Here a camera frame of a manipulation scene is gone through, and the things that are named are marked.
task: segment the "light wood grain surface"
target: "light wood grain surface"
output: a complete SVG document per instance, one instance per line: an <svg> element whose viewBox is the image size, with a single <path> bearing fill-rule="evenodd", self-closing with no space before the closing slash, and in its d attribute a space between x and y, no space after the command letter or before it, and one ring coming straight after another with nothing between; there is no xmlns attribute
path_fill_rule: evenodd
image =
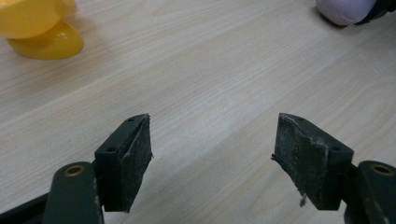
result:
<svg viewBox="0 0 396 224"><path fill-rule="evenodd" d="M314 0L77 0L78 55L0 40L0 212L150 113L154 160L131 214L106 223L343 223L301 208L271 161L277 115L311 120L396 166L396 15L340 29Z"/></svg>

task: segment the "table surface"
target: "table surface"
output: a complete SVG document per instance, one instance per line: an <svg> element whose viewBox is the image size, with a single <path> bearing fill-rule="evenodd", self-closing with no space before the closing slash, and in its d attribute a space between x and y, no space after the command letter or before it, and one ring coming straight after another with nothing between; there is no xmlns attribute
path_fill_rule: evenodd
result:
<svg viewBox="0 0 396 224"><path fill-rule="evenodd" d="M396 16L338 28L315 1L82 1L77 56L39 61L0 40L0 211L50 189L127 118L151 115L131 214L106 223L343 223L301 208L271 161L279 112L396 166Z"/></svg>

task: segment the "screw hole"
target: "screw hole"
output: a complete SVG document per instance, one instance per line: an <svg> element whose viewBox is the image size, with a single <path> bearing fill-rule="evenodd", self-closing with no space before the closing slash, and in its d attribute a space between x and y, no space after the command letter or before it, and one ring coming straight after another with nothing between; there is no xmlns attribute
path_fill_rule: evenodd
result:
<svg viewBox="0 0 396 224"><path fill-rule="evenodd" d="M67 168L64 171L64 175L71 177L71 176L80 175L82 172L84 172L84 167L81 165L75 165L75 166Z"/></svg>
<svg viewBox="0 0 396 224"><path fill-rule="evenodd" d="M371 165L372 170L376 171L377 173L381 175L395 175L395 173L390 170L388 167L379 165L379 164L373 164Z"/></svg>
<svg viewBox="0 0 396 224"><path fill-rule="evenodd" d="M107 152L115 152L115 151L117 151L116 147L110 147L107 149Z"/></svg>

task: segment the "white object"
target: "white object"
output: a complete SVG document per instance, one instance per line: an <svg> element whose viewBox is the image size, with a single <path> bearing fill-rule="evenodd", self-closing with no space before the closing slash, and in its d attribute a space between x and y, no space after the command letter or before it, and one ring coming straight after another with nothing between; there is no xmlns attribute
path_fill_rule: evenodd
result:
<svg viewBox="0 0 396 224"><path fill-rule="evenodd" d="M316 0L319 12L337 25L351 25L362 21L376 0Z"/></svg>

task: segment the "yellow object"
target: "yellow object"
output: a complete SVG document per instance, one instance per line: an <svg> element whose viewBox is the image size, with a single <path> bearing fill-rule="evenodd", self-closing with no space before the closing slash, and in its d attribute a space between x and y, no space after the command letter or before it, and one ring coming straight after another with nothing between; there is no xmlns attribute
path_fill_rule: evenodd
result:
<svg viewBox="0 0 396 224"><path fill-rule="evenodd" d="M83 41L62 18L75 10L74 0L0 0L0 36L25 57L71 57Z"/></svg>

